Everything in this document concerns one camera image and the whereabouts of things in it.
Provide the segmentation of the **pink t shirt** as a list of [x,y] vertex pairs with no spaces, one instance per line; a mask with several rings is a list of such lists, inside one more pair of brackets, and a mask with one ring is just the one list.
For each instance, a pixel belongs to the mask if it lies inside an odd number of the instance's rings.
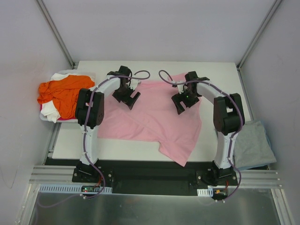
[[171,85],[148,80],[136,91],[141,95],[132,109],[113,96],[105,98],[98,138],[158,142],[162,154],[185,166],[201,131],[201,102],[178,114],[172,101],[178,90]]

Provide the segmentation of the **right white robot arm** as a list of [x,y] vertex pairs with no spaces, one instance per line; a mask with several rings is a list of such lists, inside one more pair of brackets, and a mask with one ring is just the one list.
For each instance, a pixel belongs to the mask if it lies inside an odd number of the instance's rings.
[[213,124],[217,131],[217,152],[213,160],[218,168],[211,173],[211,181],[222,185],[227,181],[224,171],[232,167],[233,147],[236,137],[245,124],[241,96],[238,93],[227,94],[214,85],[207,77],[199,78],[195,71],[185,74],[185,81],[171,81],[178,93],[172,96],[177,114],[190,108],[204,97],[213,104]]

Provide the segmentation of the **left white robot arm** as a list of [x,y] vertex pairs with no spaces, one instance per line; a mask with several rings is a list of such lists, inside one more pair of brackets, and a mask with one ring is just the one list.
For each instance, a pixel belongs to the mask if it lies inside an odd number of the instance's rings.
[[99,178],[99,170],[93,165],[98,161],[97,135],[105,115],[105,98],[113,96],[131,110],[140,96],[140,92],[131,96],[136,88],[131,87],[131,79],[134,79],[132,71],[120,66],[118,71],[109,72],[101,83],[79,91],[75,118],[82,132],[82,156],[78,166],[86,167],[82,175],[88,182],[95,182]]

